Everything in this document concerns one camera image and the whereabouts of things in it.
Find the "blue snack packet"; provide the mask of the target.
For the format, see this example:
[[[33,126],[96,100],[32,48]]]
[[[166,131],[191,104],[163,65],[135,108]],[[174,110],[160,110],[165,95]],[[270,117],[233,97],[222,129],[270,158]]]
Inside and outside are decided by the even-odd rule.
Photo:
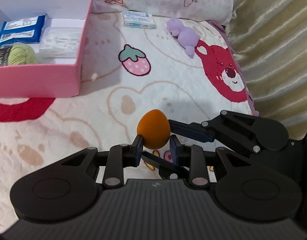
[[[2,24],[0,29],[0,48],[15,43],[39,43],[46,15],[22,18]]]

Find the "purple plush toy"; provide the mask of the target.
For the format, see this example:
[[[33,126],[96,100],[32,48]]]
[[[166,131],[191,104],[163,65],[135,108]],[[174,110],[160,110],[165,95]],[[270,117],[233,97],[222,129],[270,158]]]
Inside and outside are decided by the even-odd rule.
[[[166,23],[166,27],[169,33],[177,38],[179,44],[185,49],[185,53],[190,58],[193,58],[200,35],[198,35],[194,29],[186,27],[182,21],[177,18],[169,19]]]

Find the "green yarn ball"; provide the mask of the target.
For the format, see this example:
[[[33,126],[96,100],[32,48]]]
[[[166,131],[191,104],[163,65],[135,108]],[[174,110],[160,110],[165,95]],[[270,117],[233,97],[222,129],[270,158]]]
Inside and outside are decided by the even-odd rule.
[[[33,48],[26,44],[14,44],[0,48],[0,67],[39,64]]]

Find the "white blue tissue pack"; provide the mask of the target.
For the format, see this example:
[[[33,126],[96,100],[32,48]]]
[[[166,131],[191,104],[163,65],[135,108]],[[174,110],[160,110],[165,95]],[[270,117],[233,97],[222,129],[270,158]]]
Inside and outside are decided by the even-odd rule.
[[[151,14],[147,12],[123,11],[123,22],[125,27],[140,29],[155,29],[156,23]]]

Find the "orange makeup sponge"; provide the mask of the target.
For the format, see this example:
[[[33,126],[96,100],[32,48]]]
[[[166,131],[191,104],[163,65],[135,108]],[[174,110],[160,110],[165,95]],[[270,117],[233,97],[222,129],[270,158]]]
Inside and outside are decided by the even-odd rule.
[[[137,134],[144,139],[144,147],[150,150],[162,148],[170,138],[170,125],[167,117],[158,109],[146,113],[137,126]]]

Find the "gold satin curtain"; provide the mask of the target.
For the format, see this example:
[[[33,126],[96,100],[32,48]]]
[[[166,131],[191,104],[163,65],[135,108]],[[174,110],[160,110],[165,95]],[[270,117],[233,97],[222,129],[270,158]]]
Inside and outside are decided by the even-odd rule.
[[[240,0],[226,29],[255,109],[307,132],[307,0]]]

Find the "clear plastic swab box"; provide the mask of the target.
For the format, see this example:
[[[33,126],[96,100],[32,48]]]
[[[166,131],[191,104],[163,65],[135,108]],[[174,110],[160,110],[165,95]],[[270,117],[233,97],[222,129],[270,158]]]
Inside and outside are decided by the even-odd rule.
[[[83,28],[48,27],[40,38],[43,58],[76,58]]]

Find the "pink cardboard box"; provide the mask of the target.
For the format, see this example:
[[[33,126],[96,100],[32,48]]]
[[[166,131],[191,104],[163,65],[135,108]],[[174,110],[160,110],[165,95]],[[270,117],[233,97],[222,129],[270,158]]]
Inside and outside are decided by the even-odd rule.
[[[86,27],[93,0],[0,0],[4,22],[31,25],[45,17],[37,64],[0,67],[0,98],[70,98],[79,94]]]

